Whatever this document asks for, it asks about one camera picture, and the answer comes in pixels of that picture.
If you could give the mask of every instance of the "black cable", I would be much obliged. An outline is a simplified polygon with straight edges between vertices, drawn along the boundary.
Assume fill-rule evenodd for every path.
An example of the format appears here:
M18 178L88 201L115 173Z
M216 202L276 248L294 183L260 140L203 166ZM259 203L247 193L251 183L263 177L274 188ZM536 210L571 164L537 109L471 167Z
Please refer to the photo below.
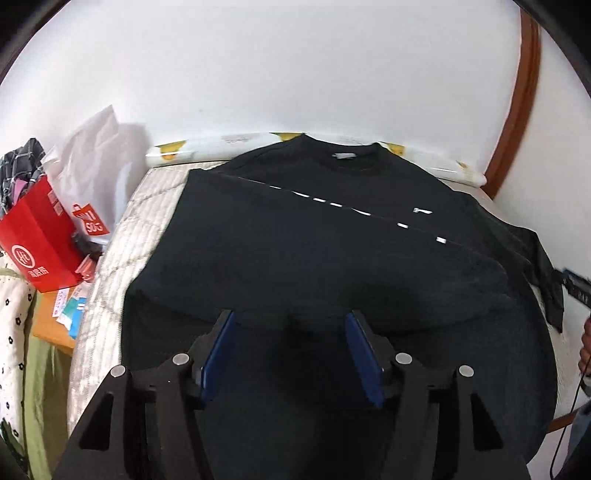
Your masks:
M590 362L591 362L591 356L589 357L589 360L587 360L587 363L585 364L585 368L583 369L583 372L581 373L581 380L579 381L579 384L577 386L577 391L574 393L573 405L570 407L569 413L573 412L574 406L577 403L577 397L579 396L579 390L583 389L583 381L585 378L585 373L587 373L587 369L589 367ZM560 449L560 444L562 443L562 439L564 438L564 434L566 432L567 427L568 427L568 425L562 429L562 434L560 435L560 440L558 441L558 445L556 446L556 451L554 452L554 456L552 457L552 463L550 464L550 478L552 480L554 480L554 474L552 473L552 470L554 469L554 462L556 461L556 456L558 455L558 450Z

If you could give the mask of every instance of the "green cloth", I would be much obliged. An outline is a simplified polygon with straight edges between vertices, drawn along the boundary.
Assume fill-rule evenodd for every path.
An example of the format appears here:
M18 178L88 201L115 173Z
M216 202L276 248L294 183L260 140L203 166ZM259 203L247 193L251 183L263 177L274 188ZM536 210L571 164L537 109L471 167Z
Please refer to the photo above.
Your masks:
M66 442L67 393L72 359L33 335L25 371L25 437L34 480L51 480Z
M14 270L10 270L10 268L0 268L0 275L7 275L9 277L14 278L22 278L23 280L25 278L20 273L15 272Z

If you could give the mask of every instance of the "metal screw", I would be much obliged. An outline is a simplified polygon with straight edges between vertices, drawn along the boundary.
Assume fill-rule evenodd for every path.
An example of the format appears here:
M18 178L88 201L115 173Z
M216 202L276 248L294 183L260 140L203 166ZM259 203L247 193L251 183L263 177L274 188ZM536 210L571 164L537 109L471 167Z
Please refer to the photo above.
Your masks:
M408 365L413 361L413 358L407 353L397 353L396 354L396 361L401 365Z
M463 377L472 377L474 375L474 369L470 365L462 365L457 369L460 375Z
M184 365L189 361L189 356L186 353L177 353L173 357L173 363L175 365Z
M120 377L124 373L125 367L123 365L115 365L113 368L111 368L111 375L113 375L115 378Z

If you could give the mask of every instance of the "human hand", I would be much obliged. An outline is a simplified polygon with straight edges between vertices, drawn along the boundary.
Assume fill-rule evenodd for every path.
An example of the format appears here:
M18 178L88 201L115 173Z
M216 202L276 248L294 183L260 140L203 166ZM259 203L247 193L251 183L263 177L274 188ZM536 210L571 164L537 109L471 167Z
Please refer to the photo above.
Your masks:
M585 325L583 326L584 332L581 340L583 341L583 348L581 348L580 356L581 360L579 361L579 370L585 375L591 375L591 364L587 367L587 371L584 372L585 365L589 362L589 358L591 357L591 317L587 319Z

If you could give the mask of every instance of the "wooden desk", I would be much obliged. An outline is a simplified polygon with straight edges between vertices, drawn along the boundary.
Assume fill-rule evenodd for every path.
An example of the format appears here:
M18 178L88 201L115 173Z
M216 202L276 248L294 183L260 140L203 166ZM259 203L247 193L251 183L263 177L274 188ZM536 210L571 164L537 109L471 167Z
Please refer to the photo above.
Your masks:
M72 356L76 341L68 335L66 327L51 316L53 306L56 303L57 292L37 293L37 295L40 296L40 303L33 317L32 334L55 345L66 355Z

